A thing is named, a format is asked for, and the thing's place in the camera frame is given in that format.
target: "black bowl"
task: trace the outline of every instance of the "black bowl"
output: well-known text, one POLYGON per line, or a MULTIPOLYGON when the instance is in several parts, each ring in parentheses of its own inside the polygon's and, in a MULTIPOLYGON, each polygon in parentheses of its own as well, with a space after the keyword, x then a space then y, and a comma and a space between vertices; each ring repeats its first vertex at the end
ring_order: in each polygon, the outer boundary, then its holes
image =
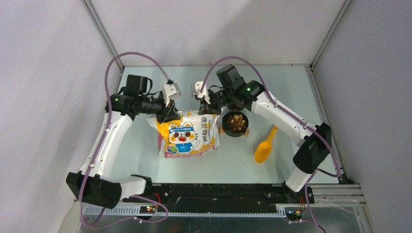
POLYGON ((226 115, 224 115, 223 118, 222 118, 222 127, 223 127, 224 132, 225 132, 227 135, 229 135, 229 136, 231 136, 231 137, 240 137, 240 136, 244 135, 244 133, 246 132, 247 128, 249 127, 249 120, 247 119, 246 115, 243 114, 243 113, 241 113, 241 112, 235 112, 235 111, 228 112, 228 113, 226 113, 226 115), (240 132, 236 132, 236 133, 235 133, 235 132, 233 132, 233 131, 230 129, 230 126, 229 126, 229 118, 230 118, 231 116, 233 116, 233 115, 242 115, 242 118, 245 120, 246 127, 245 127, 242 131, 240 131, 240 132))

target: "colorful pet food bag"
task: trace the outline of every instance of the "colorful pet food bag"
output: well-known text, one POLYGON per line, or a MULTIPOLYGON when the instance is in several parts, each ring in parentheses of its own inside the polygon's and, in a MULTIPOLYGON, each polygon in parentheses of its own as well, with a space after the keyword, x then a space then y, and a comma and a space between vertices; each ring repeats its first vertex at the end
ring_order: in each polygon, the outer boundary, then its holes
POLYGON ((219 146, 218 116, 198 115, 198 111, 180 112, 180 120, 159 124, 156 117, 147 119, 157 129, 159 155, 165 158, 202 156, 219 146))

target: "cartoon cat face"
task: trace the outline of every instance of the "cartoon cat face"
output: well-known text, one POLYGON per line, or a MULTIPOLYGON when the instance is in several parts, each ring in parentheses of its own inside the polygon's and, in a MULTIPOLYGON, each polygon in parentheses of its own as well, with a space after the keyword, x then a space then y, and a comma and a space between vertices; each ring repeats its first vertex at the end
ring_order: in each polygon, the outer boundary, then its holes
POLYGON ((196 133, 194 132, 193 125, 190 122, 181 124, 170 124, 169 140, 174 144, 189 143, 196 139, 196 133))

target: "robotic arm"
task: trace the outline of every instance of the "robotic arm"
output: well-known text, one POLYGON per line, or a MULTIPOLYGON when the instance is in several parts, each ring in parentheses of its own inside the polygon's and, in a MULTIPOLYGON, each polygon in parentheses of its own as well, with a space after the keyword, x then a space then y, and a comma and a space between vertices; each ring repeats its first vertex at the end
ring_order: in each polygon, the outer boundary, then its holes
POLYGON ((299 147, 298 152, 293 157, 295 166, 292 173, 283 184, 287 190, 295 193, 299 192, 315 169, 329 154, 323 142, 309 131, 307 126, 316 128, 317 133, 328 143, 331 142, 330 127, 325 123, 317 126, 310 121, 304 120, 278 101, 271 93, 265 92, 263 85, 257 81, 246 83, 233 65, 221 68, 216 74, 223 85, 222 90, 213 92, 204 88, 203 92, 201 92, 203 82, 197 82, 193 86, 193 94, 201 103, 199 114, 221 114, 222 107, 231 106, 237 109, 246 108, 275 124, 299 147), (276 101, 276 105, 269 101, 268 95, 272 96, 276 101), (303 126, 296 122, 284 110, 302 119, 306 125, 303 126))
POLYGON ((113 94, 110 97, 112 118, 109 129, 106 129, 105 125, 109 116, 108 105, 106 105, 103 125, 90 155, 78 173, 69 172, 66 177, 66 183, 77 199, 79 198, 81 183, 89 166, 91 171, 83 192, 83 202, 106 208, 114 208, 119 200, 144 192, 146 186, 145 177, 132 175, 125 179, 114 181, 111 179, 111 170, 124 134, 137 115, 155 114, 160 123, 180 119, 172 100, 180 96, 177 84, 170 81, 163 85, 162 92, 157 98, 154 98, 153 94, 146 94, 148 82, 150 83, 151 90, 153 86, 151 79, 129 75, 126 87, 122 87, 119 93, 113 94), (98 151, 94 164, 90 164, 93 153, 97 149, 104 131, 107 132, 106 137, 98 151))

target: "food package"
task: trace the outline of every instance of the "food package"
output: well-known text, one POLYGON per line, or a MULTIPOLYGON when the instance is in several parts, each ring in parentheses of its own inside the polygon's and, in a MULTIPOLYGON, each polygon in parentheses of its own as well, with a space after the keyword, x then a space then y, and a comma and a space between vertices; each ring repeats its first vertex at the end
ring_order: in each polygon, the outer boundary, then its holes
POLYGON ((218 115, 198 115, 198 111, 180 112, 180 119, 160 124, 147 119, 158 132, 159 155, 165 158, 202 156, 219 146, 218 115))

